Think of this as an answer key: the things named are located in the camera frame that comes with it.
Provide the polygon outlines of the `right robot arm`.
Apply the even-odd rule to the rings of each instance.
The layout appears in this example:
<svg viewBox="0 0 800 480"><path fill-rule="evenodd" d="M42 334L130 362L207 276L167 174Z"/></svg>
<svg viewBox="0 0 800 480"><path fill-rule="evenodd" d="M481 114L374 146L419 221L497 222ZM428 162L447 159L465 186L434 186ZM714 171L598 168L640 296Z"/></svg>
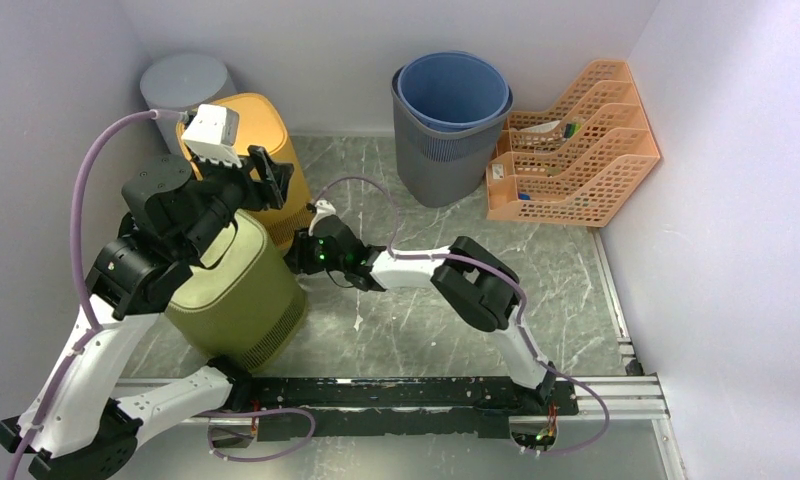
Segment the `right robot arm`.
<svg viewBox="0 0 800 480"><path fill-rule="evenodd" d="M517 274L467 236L432 250L366 244L335 215L295 232L284 256L294 274L339 272L360 291L432 288L472 328L491 335L526 413L554 399L555 367L523 319L526 294Z"/></svg>

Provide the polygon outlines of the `yellow mesh waste basket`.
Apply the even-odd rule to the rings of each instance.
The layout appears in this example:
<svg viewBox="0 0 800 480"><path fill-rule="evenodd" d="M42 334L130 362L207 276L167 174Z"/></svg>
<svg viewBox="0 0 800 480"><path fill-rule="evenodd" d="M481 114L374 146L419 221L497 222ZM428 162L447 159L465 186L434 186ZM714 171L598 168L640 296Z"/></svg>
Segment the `yellow mesh waste basket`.
<svg viewBox="0 0 800 480"><path fill-rule="evenodd" d="M237 154L244 156L249 146L260 146L265 148L274 163L293 167L287 196L280 209L248 208L250 191L241 193L241 202L238 204L241 210L264 227L276 248L285 253L291 247L296 231L308 227L313 219L313 213L307 208L311 201L310 189L286 126L273 104L257 93L237 94L213 103L238 114L234 144Z"/></svg>

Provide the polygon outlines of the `olive green mesh basket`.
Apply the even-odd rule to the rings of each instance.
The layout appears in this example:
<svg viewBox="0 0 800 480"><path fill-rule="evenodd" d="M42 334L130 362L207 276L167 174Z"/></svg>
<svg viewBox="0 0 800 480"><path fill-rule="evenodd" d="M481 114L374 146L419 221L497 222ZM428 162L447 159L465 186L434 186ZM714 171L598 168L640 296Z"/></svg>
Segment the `olive green mesh basket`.
<svg viewBox="0 0 800 480"><path fill-rule="evenodd" d="M225 356L256 374L305 321L309 304L265 227L238 211L192 267L164 316L208 358Z"/></svg>

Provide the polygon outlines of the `dark grey mesh basket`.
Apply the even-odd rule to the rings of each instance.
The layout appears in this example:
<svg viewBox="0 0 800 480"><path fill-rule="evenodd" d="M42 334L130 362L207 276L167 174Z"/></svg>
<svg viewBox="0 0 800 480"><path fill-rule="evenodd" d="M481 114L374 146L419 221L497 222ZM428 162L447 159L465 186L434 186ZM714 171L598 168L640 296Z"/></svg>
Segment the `dark grey mesh basket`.
<svg viewBox="0 0 800 480"><path fill-rule="evenodd" d="M403 105L398 91L400 73L392 77L393 126L399 178L423 206L437 208L473 193L485 179L503 126L513 106L481 126L460 132L441 132L425 126Z"/></svg>

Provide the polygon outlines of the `blue plastic bucket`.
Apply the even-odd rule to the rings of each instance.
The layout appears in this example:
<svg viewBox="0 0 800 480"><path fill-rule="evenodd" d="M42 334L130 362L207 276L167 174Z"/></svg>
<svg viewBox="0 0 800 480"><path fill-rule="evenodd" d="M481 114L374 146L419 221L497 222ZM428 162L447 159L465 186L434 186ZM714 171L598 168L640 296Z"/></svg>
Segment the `blue plastic bucket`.
<svg viewBox="0 0 800 480"><path fill-rule="evenodd" d="M462 51L419 57L397 75L401 103L425 126L442 132L478 127L507 111L505 77L486 60Z"/></svg>

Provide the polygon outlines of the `light grey plastic bucket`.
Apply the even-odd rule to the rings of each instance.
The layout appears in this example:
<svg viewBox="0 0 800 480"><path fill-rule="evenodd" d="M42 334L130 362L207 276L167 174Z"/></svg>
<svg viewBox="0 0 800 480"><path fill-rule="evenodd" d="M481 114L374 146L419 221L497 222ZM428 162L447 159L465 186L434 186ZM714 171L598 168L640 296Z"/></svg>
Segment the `light grey plastic bucket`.
<svg viewBox="0 0 800 480"><path fill-rule="evenodd" d="M139 86L149 108L175 111L238 93L228 67L200 53L177 53L155 60L142 74Z"/></svg>

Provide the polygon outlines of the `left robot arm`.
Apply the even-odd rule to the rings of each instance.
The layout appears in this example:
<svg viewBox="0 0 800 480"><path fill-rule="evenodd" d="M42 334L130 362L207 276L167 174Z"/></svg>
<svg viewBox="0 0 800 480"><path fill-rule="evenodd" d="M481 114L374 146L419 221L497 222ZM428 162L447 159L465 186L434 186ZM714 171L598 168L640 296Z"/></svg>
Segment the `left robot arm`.
<svg viewBox="0 0 800 480"><path fill-rule="evenodd" d="M281 209L294 167L258 146L231 160L152 158L122 187L128 211L89 270L77 269L80 310L47 382L22 414L0 421L15 478L25 455L36 479L107 479L148 439L205 413L249 409L247 370L224 357L137 399L113 389L140 338L241 209Z"/></svg>

